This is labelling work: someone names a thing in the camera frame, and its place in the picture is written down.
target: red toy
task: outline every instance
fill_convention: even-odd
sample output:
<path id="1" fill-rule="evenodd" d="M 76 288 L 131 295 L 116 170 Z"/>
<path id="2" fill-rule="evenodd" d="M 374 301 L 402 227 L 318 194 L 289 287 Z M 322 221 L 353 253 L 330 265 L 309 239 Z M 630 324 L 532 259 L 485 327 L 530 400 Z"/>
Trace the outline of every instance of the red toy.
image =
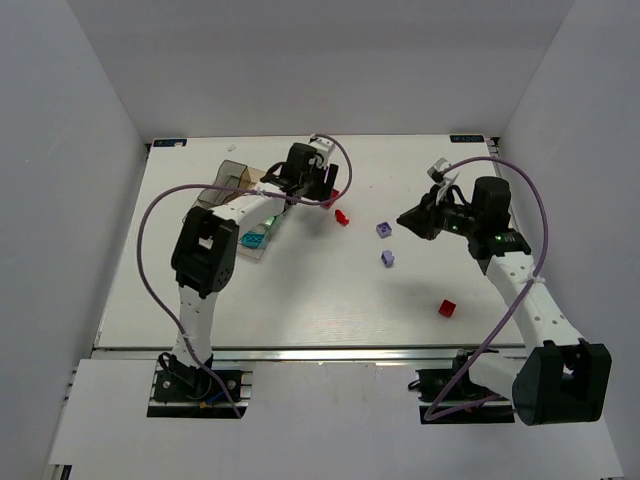
<path id="1" fill-rule="evenodd" d="M 444 315 L 447 318 L 451 318 L 455 309 L 455 303 L 450 302 L 449 300 L 445 300 L 444 302 L 442 302 L 442 305 L 440 305 L 440 310 L 438 310 L 438 313 L 440 315 Z"/>
<path id="2" fill-rule="evenodd" d="M 338 195 L 340 194 L 339 190 L 336 190 L 335 188 L 333 190 L 331 190 L 331 198 L 336 198 Z M 331 205 L 333 205 L 334 202 L 329 202 L 329 203 L 325 203 L 324 205 L 320 205 L 322 208 L 324 208 L 325 210 L 329 210 L 331 208 Z"/>
<path id="3" fill-rule="evenodd" d="M 347 225 L 349 225 L 349 219 L 344 213 L 342 213 L 342 210 L 336 210 L 336 220 L 343 227 L 346 227 Z"/>

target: white panel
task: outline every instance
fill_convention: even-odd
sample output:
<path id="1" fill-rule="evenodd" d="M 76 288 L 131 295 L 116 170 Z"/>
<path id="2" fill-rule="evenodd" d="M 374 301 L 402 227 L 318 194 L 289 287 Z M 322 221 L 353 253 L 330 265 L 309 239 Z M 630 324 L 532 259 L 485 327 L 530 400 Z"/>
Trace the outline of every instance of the white panel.
<path id="1" fill-rule="evenodd" d="M 259 364 L 242 420 L 147 419 L 153 361 L 80 365 L 51 462 L 72 480 L 585 480 L 620 475 L 604 422 L 420 425 L 410 366 Z"/>
<path id="2" fill-rule="evenodd" d="M 103 317 L 99 346 L 173 345 L 176 329 L 144 290 L 135 262 L 138 223 L 151 200 L 181 183 L 210 183 L 229 158 L 266 170 L 286 159 L 294 141 L 305 138 L 189 139 L 185 147 L 152 148 L 129 237 Z M 506 310 L 502 297 L 482 275 L 462 237 L 443 233 L 421 240 L 395 219 L 417 205 L 433 181 L 427 169 L 440 157 L 451 162 L 486 155 L 483 143 L 452 144 L 448 136 L 341 137 L 353 159 L 353 185 L 336 205 L 347 227 L 319 207 L 296 206 L 284 218 L 259 262 L 239 256 L 229 285 L 216 305 L 216 347 L 304 347 L 311 345 L 479 344 Z M 227 147 L 235 145 L 235 150 Z M 337 188 L 346 182 L 341 165 Z M 460 170 L 458 183 L 471 198 L 477 177 L 493 175 L 491 163 Z M 178 310 L 178 288 L 169 260 L 182 218 L 199 191 L 162 201 L 148 223 L 144 259 L 161 298 Z M 393 234 L 380 239 L 376 225 Z M 396 257 L 392 268 L 383 250 Z M 438 314 L 444 299 L 458 308 L 451 319 Z M 496 343 L 522 339 L 513 322 Z"/>
<path id="3" fill-rule="evenodd" d="M 605 416 L 628 478 L 640 478 L 638 32 L 637 1 L 576 2 L 503 140 L 549 212 L 551 291 L 586 338 L 611 350 Z M 517 206 L 529 238 L 539 236 L 534 202 Z"/>
<path id="4" fill-rule="evenodd" d="M 70 0 L 143 137 L 498 134 L 572 0 Z"/>
<path id="5" fill-rule="evenodd" d="M 144 147 L 63 0 L 0 8 L 0 476 L 40 478 Z"/>

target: red block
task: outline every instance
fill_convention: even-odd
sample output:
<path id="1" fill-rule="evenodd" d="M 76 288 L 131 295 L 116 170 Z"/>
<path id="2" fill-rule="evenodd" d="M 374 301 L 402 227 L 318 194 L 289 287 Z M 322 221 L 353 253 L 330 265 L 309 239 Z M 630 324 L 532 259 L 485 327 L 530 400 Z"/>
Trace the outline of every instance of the red block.
<path id="1" fill-rule="evenodd" d="M 342 210 L 336 210 L 336 220 L 343 227 L 349 225 L 349 219 L 344 213 L 342 213 Z"/>
<path id="2" fill-rule="evenodd" d="M 451 318 L 455 309 L 455 303 L 450 302 L 449 300 L 445 300 L 444 302 L 442 302 L 442 305 L 440 305 L 440 310 L 438 310 L 438 313 L 440 313 L 440 315 L 444 315 L 447 318 Z"/>
<path id="3" fill-rule="evenodd" d="M 331 198 L 336 198 L 338 195 L 340 194 L 339 190 L 336 190 L 335 188 L 333 190 L 331 190 Z M 333 205 L 334 202 L 329 202 L 329 203 L 325 203 L 324 205 L 320 205 L 322 208 L 324 208 L 325 210 L 329 210 L 331 208 L 331 205 Z"/>

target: black label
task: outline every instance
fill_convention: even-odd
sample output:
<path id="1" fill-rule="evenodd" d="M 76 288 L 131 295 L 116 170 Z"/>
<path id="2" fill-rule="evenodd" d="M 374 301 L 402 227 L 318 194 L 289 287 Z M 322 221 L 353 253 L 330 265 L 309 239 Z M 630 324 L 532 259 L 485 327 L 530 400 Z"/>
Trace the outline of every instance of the black label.
<path id="1" fill-rule="evenodd" d="M 153 141 L 154 147 L 186 147 L 186 138 L 163 138 Z"/>
<path id="2" fill-rule="evenodd" d="M 449 135 L 451 143 L 484 143 L 482 135 Z"/>

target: purple cube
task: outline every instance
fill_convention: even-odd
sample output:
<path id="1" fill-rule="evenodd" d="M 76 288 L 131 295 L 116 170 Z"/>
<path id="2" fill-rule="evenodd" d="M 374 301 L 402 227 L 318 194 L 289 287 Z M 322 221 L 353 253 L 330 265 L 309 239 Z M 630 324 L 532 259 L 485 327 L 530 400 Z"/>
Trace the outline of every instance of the purple cube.
<path id="1" fill-rule="evenodd" d="M 387 222 L 382 222 L 376 227 L 376 232 L 380 235 L 380 238 L 388 237 L 391 235 L 391 225 Z"/>
<path id="2" fill-rule="evenodd" d="M 391 255 L 391 250 L 385 250 L 382 252 L 382 256 L 380 258 L 382 258 L 382 263 L 384 263 L 384 266 L 387 268 L 393 265 L 393 261 L 395 260 L 395 257 Z"/>

